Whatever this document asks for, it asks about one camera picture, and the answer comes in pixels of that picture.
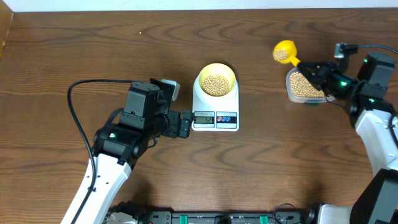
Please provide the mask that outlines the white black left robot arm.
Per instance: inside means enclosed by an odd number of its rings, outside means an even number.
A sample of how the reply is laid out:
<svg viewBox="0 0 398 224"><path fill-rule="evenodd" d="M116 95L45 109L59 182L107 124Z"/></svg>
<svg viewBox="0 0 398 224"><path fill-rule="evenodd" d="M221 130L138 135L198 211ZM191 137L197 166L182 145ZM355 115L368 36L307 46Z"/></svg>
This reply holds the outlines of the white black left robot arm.
<svg viewBox="0 0 398 224"><path fill-rule="evenodd" d="M138 158L160 136L187 138L193 114L170 110L180 85L173 80L129 80L126 104L114 110L90 143L67 93L70 112L89 154L83 181L63 223L103 223L117 192L130 176Z"/></svg>

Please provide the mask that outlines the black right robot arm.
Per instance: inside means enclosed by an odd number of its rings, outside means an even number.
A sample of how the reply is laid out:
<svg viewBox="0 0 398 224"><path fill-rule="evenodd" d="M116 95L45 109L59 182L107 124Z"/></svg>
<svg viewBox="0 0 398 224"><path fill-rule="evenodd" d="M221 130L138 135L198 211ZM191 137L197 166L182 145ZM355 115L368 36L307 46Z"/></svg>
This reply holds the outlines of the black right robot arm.
<svg viewBox="0 0 398 224"><path fill-rule="evenodd" d="M317 90L345 102L344 110L360 136L373 179L352 207L324 204L317 223L393 223L397 209L397 110L384 100L395 69L392 57L367 54L357 78L341 72L335 63L297 64Z"/></svg>

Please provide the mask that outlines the yellow measuring scoop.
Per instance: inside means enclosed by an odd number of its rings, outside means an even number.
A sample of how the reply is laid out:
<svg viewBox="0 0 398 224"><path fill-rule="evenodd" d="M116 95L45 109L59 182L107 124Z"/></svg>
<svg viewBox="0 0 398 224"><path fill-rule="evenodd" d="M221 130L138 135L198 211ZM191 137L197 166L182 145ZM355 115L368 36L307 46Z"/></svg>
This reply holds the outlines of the yellow measuring scoop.
<svg viewBox="0 0 398 224"><path fill-rule="evenodd" d="M297 48L291 40L280 41L274 47L272 56L274 60L282 64L291 63L296 67L300 63L300 60L297 58Z"/></svg>

